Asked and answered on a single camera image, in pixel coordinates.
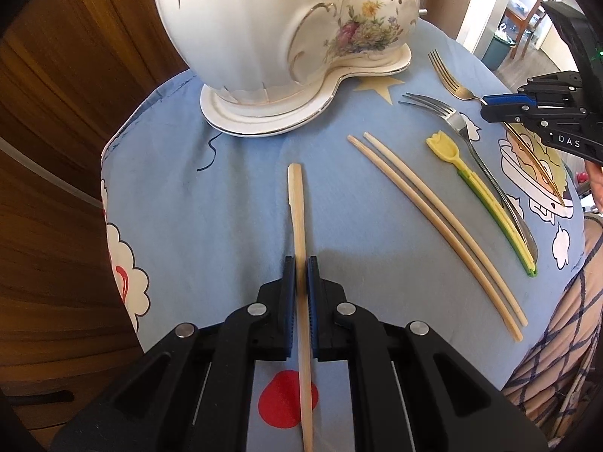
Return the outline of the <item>blue cartoon tablecloth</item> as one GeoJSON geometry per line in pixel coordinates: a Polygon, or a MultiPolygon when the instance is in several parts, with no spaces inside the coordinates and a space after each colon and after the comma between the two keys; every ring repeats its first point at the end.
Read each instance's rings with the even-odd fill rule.
{"type": "Polygon", "coordinates": [[[553,177],[563,203],[502,125],[483,121],[476,102],[461,103],[459,110],[472,121],[472,145],[536,239],[537,276],[527,275],[456,168],[429,150],[425,140],[447,125],[403,104],[406,93],[454,103],[429,62],[433,49],[477,96],[502,93],[503,84],[430,23],[418,24],[410,47],[411,64],[399,76],[372,84],[348,79],[318,118],[278,137],[242,139],[211,128],[200,113],[201,80],[190,70],[163,83],[141,103],[105,148],[101,193],[113,275],[144,349],[180,322],[202,328],[223,321],[254,300],[261,285],[279,278],[292,250],[287,199],[292,163],[303,167],[307,246],[318,257],[321,275],[374,313],[354,300],[321,255],[332,242],[345,244],[329,218],[354,167],[355,151],[347,137],[368,132],[442,201],[461,209],[459,220],[480,231],[476,239],[484,243],[485,254],[499,258],[505,265],[502,275],[517,284],[515,297],[528,320],[522,342],[469,350],[448,341],[503,390],[585,263],[586,216],[555,150],[543,147],[526,130],[516,131],[553,177]]]}

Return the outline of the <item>wooden kitchen cabinet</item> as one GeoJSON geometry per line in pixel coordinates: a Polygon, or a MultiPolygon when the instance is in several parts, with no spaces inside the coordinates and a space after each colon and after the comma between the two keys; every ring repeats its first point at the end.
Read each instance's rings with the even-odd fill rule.
{"type": "Polygon", "coordinates": [[[43,451],[141,353],[100,157],[184,64],[153,0],[1,0],[1,447],[43,451]]]}

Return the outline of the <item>beige chopstick with red tip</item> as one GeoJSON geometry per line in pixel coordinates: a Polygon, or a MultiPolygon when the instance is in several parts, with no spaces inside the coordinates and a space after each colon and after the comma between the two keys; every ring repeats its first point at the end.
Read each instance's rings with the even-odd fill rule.
{"type": "Polygon", "coordinates": [[[312,344],[307,294],[307,247],[303,169],[298,163],[287,168],[288,202],[293,232],[296,293],[296,338],[298,385],[300,386],[300,425],[303,450],[314,450],[312,344]]]}

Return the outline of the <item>silver fork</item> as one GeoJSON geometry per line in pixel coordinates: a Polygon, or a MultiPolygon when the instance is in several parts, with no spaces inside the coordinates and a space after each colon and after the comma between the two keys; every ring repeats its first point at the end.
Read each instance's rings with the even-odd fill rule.
{"type": "Polygon", "coordinates": [[[517,233],[519,233],[520,238],[523,240],[525,247],[527,247],[528,252],[530,252],[531,257],[534,259],[534,262],[537,262],[539,251],[537,250],[534,236],[531,234],[530,229],[527,227],[527,224],[518,213],[517,209],[509,201],[509,198],[500,187],[498,181],[491,173],[491,170],[484,164],[472,145],[468,128],[468,125],[472,125],[472,121],[470,121],[466,115],[463,115],[463,113],[456,111],[455,108],[452,108],[452,106],[445,104],[445,102],[438,99],[413,93],[406,93],[404,97],[412,100],[418,106],[425,107],[440,116],[465,141],[474,161],[488,179],[488,191],[494,194],[497,203],[503,208],[506,216],[515,227],[515,230],[517,230],[517,233]]]}

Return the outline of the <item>plaid checked cloth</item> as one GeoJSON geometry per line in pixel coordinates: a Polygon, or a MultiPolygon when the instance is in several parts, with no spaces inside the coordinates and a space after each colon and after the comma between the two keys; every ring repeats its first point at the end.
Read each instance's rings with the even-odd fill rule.
{"type": "Polygon", "coordinates": [[[585,263],[566,286],[545,329],[502,390],[557,448],[577,427],[600,387],[602,217],[585,217],[585,263]]]}

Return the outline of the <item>yellow green plastic spoon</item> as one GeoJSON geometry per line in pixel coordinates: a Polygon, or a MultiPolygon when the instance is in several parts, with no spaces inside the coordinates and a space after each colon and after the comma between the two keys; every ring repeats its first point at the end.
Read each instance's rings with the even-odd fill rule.
{"type": "Polygon", "coordinates": [[[526,273],[535,278],[537,276],[537,264],[533,255],[528,251],[526,243],[516,230],[511,218],[505,213],[503,207],[495,199],[494,194],[484,184],[478,174],[473,171],[461,158],[457,144],[443,131],[431,135],[425,140],[429,149],[442,161],[452,164],[463,181],[481,200],[491,217],[498,223],[499,228],[505,234],[510,245],[513,247],[517,257],[520,259],[526,273]]]}

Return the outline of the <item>cream ceramic double utensil holder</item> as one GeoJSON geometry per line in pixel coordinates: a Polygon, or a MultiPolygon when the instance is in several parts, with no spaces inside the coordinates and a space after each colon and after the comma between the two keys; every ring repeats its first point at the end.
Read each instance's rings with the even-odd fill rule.
{"type": "Polygon", "coordinates": [[[339,85],[406,69],[420,0],[154,0],[182,59],[200,78],[216,130],[267,137],[329,106],[339,85]]]}

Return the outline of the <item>gold fork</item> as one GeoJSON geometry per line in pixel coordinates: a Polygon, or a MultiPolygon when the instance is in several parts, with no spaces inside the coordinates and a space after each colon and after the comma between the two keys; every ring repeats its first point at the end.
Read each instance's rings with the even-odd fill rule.
{"type": "MultiPolygon", "coordinates": [[[[478,101],[480,104],[484,104],[484,100],[481,97],[477,97],[472,91],[464,87],[456,80],[449,69],[445,66],[445,63],[442,61],[442,57],[439,56],[439,53],[436,49],[433,49],[428,53],[428,58],[431,65],[435,69],[435,72],[438,74],[442,84],[450,94],[462,101],[478,101]]],[[[546,184],[552,189],[554,196],[560,203],[563,203],[563,197],[554,183],[553,177],[547,173],[547,170],[543,167],[543,164],[541,164],[540,160],[537,158],[537,155],[534,154],[534,150],[530,148],[527,142],[521,138],[521,136],[514,130],[514,128],[511,127],[511,125],[507,124],[505,121],[503,121],[503,125],[518,143],[519,148],[530,158],[530,162],[534,169],[543,176],[546,184]]]]}

